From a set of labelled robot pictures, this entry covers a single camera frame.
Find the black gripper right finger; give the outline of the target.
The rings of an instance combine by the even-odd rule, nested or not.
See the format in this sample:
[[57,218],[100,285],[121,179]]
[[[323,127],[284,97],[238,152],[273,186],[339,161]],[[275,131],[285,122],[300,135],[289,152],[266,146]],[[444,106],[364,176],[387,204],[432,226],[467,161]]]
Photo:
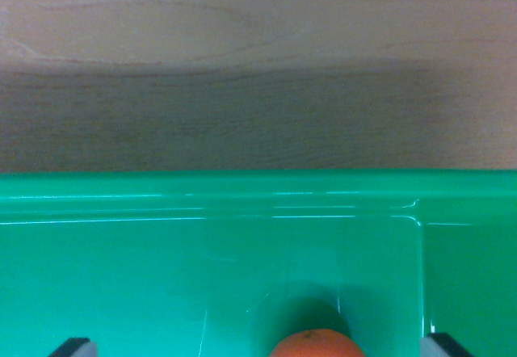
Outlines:
[[448,333],[430,333],[420,339],[420,357],[473,357]]

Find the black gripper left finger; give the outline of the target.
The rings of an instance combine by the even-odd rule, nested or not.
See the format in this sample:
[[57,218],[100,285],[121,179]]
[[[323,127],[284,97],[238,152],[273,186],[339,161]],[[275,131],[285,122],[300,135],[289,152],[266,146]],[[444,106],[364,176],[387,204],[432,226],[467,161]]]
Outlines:
[[68,338],[49,357],[98,357],[98,347],[89,338]]

